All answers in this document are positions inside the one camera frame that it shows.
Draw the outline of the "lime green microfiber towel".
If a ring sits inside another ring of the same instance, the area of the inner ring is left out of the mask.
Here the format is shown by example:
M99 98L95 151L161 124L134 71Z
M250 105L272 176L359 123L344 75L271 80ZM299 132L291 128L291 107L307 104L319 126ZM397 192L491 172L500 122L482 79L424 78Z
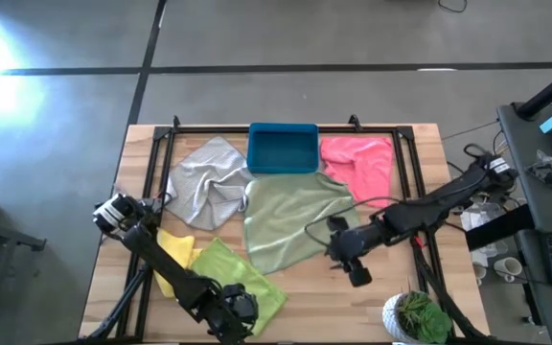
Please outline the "lime green microfiber towel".
M235 253L219 238L213 239L191 263L191 270L218 281L223 287L243 284L246 291L256 296L258 320L253 334L259 336L286 303L287 295L272 284L249 261Z

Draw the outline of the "sage green microfiber towel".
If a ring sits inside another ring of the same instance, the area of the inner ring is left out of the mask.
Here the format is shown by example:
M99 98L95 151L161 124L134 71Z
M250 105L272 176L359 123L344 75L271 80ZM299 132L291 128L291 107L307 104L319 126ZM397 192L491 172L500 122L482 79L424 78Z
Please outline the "sage green microfiber towel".
M333 213L359 225L347 187L322 172L274 174L252 180L245 189L244 239L254 267L270 274L325 250Z

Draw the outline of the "yellow microfiber towel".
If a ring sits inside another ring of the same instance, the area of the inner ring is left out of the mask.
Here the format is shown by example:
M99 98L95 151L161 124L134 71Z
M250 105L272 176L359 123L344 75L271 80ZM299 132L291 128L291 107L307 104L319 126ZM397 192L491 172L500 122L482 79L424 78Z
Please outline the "yellow microfiber towel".
M196 239L193 236L176 237L166 230L158 229L156 240L160 247L186 269L191 266L202 252L201 248L195 248ZM174 298L173 286L159 273L155 272L154 276L163 296L165 298Z

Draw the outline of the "pink microfiber towel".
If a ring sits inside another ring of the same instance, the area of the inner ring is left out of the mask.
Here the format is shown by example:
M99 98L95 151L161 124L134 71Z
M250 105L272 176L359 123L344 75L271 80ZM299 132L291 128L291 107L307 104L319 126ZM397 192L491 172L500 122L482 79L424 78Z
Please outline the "pink microfiber towel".
M392 141L383 137L325 138L320 145L325 174L347 186L355 201L390 196Z

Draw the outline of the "grey microfiber towel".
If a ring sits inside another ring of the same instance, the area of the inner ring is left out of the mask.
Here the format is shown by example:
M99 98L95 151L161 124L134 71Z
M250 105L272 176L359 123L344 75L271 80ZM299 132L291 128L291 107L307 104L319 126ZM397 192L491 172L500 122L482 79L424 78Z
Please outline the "grey microfiber towel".
M245 209L245 189L253 179L245 157L214 137L171 169L166 210L191 227L214 231Z

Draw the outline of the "succulent in white pot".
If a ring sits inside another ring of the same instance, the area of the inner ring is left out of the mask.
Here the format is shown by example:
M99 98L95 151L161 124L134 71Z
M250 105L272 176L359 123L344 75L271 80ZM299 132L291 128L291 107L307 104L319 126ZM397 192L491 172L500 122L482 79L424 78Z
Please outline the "succulent in white pot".
M445 344L453 328L440 306L415 290L390 297L381 316L387 332L405 344Z

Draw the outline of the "clear plastic bag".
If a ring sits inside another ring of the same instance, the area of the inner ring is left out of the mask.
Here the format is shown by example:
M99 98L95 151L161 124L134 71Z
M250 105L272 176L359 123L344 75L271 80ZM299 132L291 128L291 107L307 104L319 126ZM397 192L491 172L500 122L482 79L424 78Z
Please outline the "clear plastic bag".
M489 221L505 214L502 206L495 203L483 202L474 203L470 208L462 213L460 219L466 231L471 231ZM504 240L487 244L479 249L473 250L472 254L478 257L493 258L498 255L506 254L508 245Z

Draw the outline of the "black desk support bar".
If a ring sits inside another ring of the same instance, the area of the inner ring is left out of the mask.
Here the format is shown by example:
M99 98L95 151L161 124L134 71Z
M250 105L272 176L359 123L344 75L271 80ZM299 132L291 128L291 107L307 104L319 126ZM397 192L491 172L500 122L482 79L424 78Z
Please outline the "black desk support bar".
M533 230L535 223L527 204L508 211L466 233L468 249L479 249L493 242L514 236L520 230Z

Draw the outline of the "blue plastic bin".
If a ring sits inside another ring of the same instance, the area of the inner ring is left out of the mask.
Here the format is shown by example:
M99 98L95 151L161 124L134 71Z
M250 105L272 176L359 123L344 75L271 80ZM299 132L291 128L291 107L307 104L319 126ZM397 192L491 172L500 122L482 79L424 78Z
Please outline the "blue plastic bin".
M318 126L251 124L246 165L252 173L314 173L319 166Z

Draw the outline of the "dark grey desk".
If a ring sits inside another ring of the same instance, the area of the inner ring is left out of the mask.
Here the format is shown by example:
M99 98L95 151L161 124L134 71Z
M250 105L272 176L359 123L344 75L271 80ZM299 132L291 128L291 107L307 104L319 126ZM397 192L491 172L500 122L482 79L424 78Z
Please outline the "dark grey desk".
M502 105L497 109L497 115L519 170L520 185L534 221L533 229L517 232L515 239L526 263L525 272L531 279L531 294L540 321L547 328L552 342L552 284L541 246L541 237L552 234L552 187L526 171L536 162L538 150L552 156L552 138L539 129L540 122L549 117L549 112L545 110L535 122L528 122L520 119L511 105Z

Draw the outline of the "black monitor pole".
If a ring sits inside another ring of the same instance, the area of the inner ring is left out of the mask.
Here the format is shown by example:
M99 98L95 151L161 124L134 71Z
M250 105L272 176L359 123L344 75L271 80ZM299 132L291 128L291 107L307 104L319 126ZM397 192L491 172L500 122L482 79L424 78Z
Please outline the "black monitor pole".
M525 121L532 121L541 110L552 103L552 82L544 87L537 95L527 102L516 107L516 114Z

